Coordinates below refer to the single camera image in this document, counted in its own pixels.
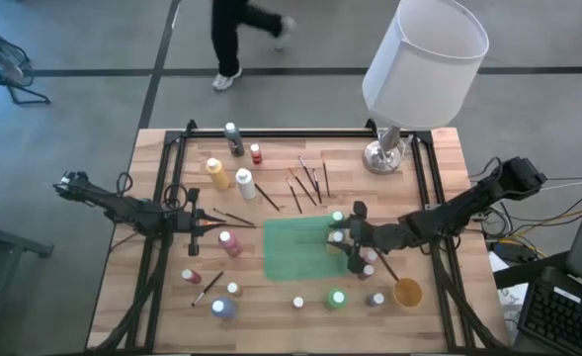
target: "concrete floor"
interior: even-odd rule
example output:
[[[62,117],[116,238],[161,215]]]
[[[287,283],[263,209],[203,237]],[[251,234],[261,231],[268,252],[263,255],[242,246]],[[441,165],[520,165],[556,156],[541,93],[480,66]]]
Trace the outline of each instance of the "concrete floor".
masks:
[[[0,1],[0,34],[36,69],[151,69],[171,0]],[[366,67],[395,8],[392,0],[261,0],[294,16],[284,53],[241,29],[241,59],[257,67]],[[582,66],[582,0],[461,0],[491,39],[486,67]],[[166,68],[214,68],[209,1],[183,0]],[[359,127],[367,117],[362,76],[246,76],[216,94],[211,77],[164,77],[151,128],[195,119],[217,128]],[[112,226],[100,211],[68,204],[50,183],[67,169],[110,186],[130,159],[149,77],[37,78],[50,107],[21,108],[0,88],[0,227],[55,243],[26,255],[0,317],[0,355],[81,350],[97,298]],[[527,156],[550,177],[582,176],[582,75],[479,75],[458,128],[469,171],[495,155]],[[509,204],[511,214],[555,215],[582,186]],[[538,229],[544,252],[569,248],[577,224]]]

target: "silver lamp base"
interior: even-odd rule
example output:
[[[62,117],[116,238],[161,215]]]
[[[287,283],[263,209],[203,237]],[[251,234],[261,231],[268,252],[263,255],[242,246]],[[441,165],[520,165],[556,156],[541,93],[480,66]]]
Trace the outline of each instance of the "silver lamp base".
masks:
[[[363,155],[363,163],[373,174],[393,173],[400,165],[400,150],[396,147],[393,150],[382,151],[380,143],[374,141],[366,147]]]
[[[392,126],[378,133],[378,140],[368,144],[363,155],[363,163],[374,174],[393,173],[400,165],[404,142],[400,140],[400,129]]]

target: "red paint bottle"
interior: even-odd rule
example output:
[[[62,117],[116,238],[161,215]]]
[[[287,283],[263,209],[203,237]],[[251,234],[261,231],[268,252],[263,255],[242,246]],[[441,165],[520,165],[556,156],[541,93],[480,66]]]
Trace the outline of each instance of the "red paint bottle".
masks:
[[[257,143],[251,144],[251,158],[255,164],[262,163],[262,151],[260,150],[260,145]]]
[[[218,236],[218,244],[224,248],[227,254],[231,257],[237,257],[242,253],[242,244],[240,244],[240,241],[238,241],[238,238],[233,232],[221,232]]]

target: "wooden tabletop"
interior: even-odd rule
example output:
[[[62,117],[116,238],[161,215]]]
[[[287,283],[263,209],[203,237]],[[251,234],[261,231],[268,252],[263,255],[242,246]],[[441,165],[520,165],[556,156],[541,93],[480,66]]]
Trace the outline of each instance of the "wooden tabletop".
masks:
[[[130,193],[138,198],[152,197],[164,133],[164,130],[139,132],[129,171],[134,179]],[[450,199],[470,187],[457,131],[435,130],[433,138],[445,194]],[[260,144],[264,157],[262,164],[254,165],[249,152],[240,158],[232,157],[224,139],[188,139],[182,182],[188,188],[201,188],[200,207],[211,215],[217,216],[212,208],[235,214],[255,223],[258,228],[234,230],[244,245],[244,252],[235,259],[230,259],[217,245],[219,229],[200,238],[201,253],[197,257],[188,256],[188,235],[175,236],[169,252],[154,351],[375,353],[446,350],[431,259],[418,249],[392,251],[387,256],[399,277],[412,278],[420,283],[424,298],[415,309],[405,309],[393,301],[390,292],[393,280],[380,264],[375,265],[375,275],[363,282],[349,274],[325,280],[276,283],[268,281],[263,270],[262,225],[266,220],[324,216],[335,211],[347,215],[357,200],[367,204],[371,223],[393,223],[396,217],[419,210],[420,197],[412,156],[405,156],[396,173],[377,176],[364,168],[361,159],[370,142],[367,138],[261,138],[244,141],[245,147],[254,142]],[[295,186],[303,215],[298,213],[286,182],[287,177],[291,178],[290,167],[311,190],[305,173],[300,170],[298,155],[304,158],[308,167],[317,168],[322,186],[325,184],[321,160],[325,160],[331,192],[331,198],[323,194],[323,204],[314,207]],[[229,177],[234,177],[238,168],[251,170],[254,180],[281,207],[281,211],[277,212],[259,194],[252,201],[244,201],[233,179],[228,190],[215,190],[205,169],[205,162],[211,157],[222,161]],[[431,199],[435,201],[427,164],[425,168]],[[171,173],[169,170],[167,179],[171,178]],[[130,234],[128,226],[119,226],[113,243]],[[142,244],[142,237],[137,236],[110,254],[88,346],[104,340],[130,306]],[[501,306],[481,235],[463,234],[457,256],[468,302],[493,334],[507,342]],[[186,268],[198,271],[203,282],[200,285],[185,282],[181,272]],[[224,276],[192,308],[190,303],[219,271],[224,271]],[[210,303],[214,298],[227,296],[229,282],[240,284],[244,294],[235,300],[237,317],[221,320],[212,316]],[[323,307],[323,300],[333,287],[347,293],[348,303],[340,310],[328,311]],[[387,296],[386,303],[368,308],[364,298],[376,292]],[[306,301],[302,310],[292,308],[291,301],[295,296]],[[461,339],[458,313],[455,307],[452,310],[456,333]],[[145,335],[145,324],[143,315],[137,338],[139,343]]]

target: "person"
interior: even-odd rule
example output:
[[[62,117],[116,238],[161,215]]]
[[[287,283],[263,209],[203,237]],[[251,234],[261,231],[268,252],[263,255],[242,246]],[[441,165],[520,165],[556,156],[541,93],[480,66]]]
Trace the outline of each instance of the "person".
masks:
[[[218,74],[212,86],[216,91],[228,89],[242,74],[238,60],[237,29],[240,24],[271,34],[276,39],[276,49],[284,48],[296,26],[291,17],[268,13],[249,4],[249,0],[213,0],[211,41],[218,58]]]

